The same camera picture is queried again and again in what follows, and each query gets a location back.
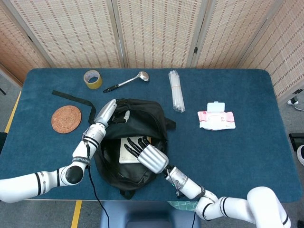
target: metal ladle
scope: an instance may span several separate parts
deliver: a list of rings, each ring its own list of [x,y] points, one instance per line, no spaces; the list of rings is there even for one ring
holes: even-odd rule
[[[111,86],[111,87],[105,89],[105,90],[104,90],[104,93],[107,93],[107,92],[110,92],[110,91],[112,91],[112,90],[115,90],[115,89],[117,89],[118,87],[121,87],[122,85],[124,85],[124,84],[126,84],[126,83],[128,83],[128,82],[131,82],[131,81],[137,79],[138,77],[141,78],[141,79],[142,79],[143,81],[145,81],[145,82],[149,82],[149,81],[150,81],[149,75],[148,75],[146,72],[144,72],[144,71],[140,71],[140,72],[138,73],[138,75],[135,76],[134,78],[131,78],[131,79],[125,81],[125,82],[122,82],[122,83],[120,83],[120,84],[116,84],[116,85],[114,85],[114,86]]]

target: black handle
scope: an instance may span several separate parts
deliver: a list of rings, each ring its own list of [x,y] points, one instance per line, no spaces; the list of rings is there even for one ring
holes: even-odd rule
[[[111,87],[105,89],[105,90],[104,90],[104,93],[107,93],[107,92],[110,92],[110,91],[112,91],[112,90],[115,90],[115,89],[117,89],[118,87],[119,87],[118,84],[116,84],[116,85],[114,85],[114,86],[111,86]]]

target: black backpack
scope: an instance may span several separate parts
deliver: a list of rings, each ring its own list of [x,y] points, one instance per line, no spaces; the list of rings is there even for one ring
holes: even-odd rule
[[[129,200],[136,189],[154,180],[156,174],[140,163],[119,163],[121,138],[149,136],[151,144],[166,154],[167,129],[175,129],[176,124],[164,116],[163,109],[157,102],[117,99],[116,103],[112,121],[94,154],[94,159],[103,179],[118,188]],[[126,123],[122,123],[127,110],[130,111],[130,117]]]

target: gray floor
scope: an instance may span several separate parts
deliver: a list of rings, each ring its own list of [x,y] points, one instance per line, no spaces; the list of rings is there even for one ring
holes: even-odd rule
[[[0,88],[7,95],[0,92],[0,132],[3,132],[20,89],[11,85],[0,76]],[[304,92],[298,95],[299,107],[304,108]],[[304,112],[295,110],[287,104],[280,107],[282,119],[285,124],[286,134],[304,133]],[[299,176],[304,189],[304,167],[297,157],[294,161],[299,171]],[[74,214],[75,201],[37,201],[27,200],[14,204],[0,202],[0,227],[5,228],[66,228],[70,227]],[[292,228],[296,227],[298,220],[304,220],[304,197],[301,201],[285,203],[289,217],[292,220]],[[84,201],[82,203],[78,227],[98,228],[100,221],[100,206],[97,202]],[[254,228],[255,226],[243,221],[219,218],[210,222],[202,221],[202,228]]]
[[[0,132],[3,132],[21,89],[12,85],[1,75],[0,88],[6,93],[4,95],[0,91]]]

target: robot finger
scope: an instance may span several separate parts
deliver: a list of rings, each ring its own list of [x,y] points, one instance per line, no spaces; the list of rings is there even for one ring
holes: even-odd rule
[[[136,158],[139,156],[139,152],[133,150],[132,148],[130,148],[127,144],[124,144],[124,147],[127,149],[128,152],[130,152],[133,156],[135,156]]]
[[[135,143],[133,143],[133,141],[128,137],[127,138],[128,143],[133,147],[133,149],[135,149],[138,153],[142,152],[142,148],[140,148],[138,145],[136,145]]]
[[[144,136],[144,137],[142,138],[142,141],[144,142],[144,144],[146,144],[146,146],[150,145],[150,142],[149,142],[149,140],[147,139],[147,136]]]
[[[143,143],[143,140],[141,138],[139,138],[137,142],[141,146],[142,149],[146,148],[146,144]]]

